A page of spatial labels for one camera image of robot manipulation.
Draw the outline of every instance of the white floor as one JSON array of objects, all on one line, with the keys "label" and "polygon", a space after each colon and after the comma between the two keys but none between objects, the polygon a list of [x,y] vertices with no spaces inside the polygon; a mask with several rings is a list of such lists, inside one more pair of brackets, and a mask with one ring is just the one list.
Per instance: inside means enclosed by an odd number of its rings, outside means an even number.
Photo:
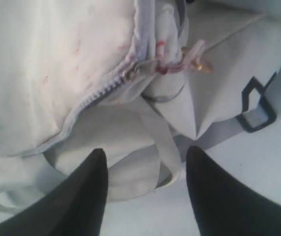
[{"label": "white floor", "polygon": [[[281,204],[281,116],[272,126],[254,134],[240,133],[207,153],[241,182]],[[169,188],[108,204],[101,235],[198,236],[185,172]]]}]

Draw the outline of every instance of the white bag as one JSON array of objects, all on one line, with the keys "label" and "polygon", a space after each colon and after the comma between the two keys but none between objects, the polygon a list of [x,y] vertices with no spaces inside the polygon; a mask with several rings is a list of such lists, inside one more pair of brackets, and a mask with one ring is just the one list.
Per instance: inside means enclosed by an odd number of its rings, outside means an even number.
[{"label": "white bag", "polygon": [[[281,68],[280,19],[202,2],[188,17],[178,35],[163,0],[0,1],[0,204],[29,206],[94,148],[107,154],[109,201],[176,181],[168,124],[198,139],[242,112],[253,76],[266,84]],[[211,74],[182,70],[201,56],[200,38]]]}]

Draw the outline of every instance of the black plastic buckle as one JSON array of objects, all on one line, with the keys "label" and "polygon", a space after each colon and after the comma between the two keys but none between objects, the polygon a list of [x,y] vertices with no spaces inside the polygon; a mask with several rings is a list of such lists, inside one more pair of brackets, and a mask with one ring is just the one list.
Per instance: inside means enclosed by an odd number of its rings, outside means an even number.
[{"label": "black plastic buckle", "polygon": [[265,97],[265,91],[276,77],[276,73],[272,76],[270,81],[264,87],[255,77],[251,78],[250,82],[246,85],[244,90],[242,91],[242,113],[249,110],[250,104],[250,93],[255,89],[260,94],[261,98],[259,100],[259,106],[263,109],[265,114],[267,115],[268,119],[266,122],[258,125],[258,126],[251,126],[248,120],[245,118],[243,114],[236,116],[236,119],[242,126],[242,128],[247,131],[248,133],[254,133],[258,130],[261,130],[268,125],[271,125],[277,120],[277,114],[272,107],[272,105],[268,102],[267,98]]}]

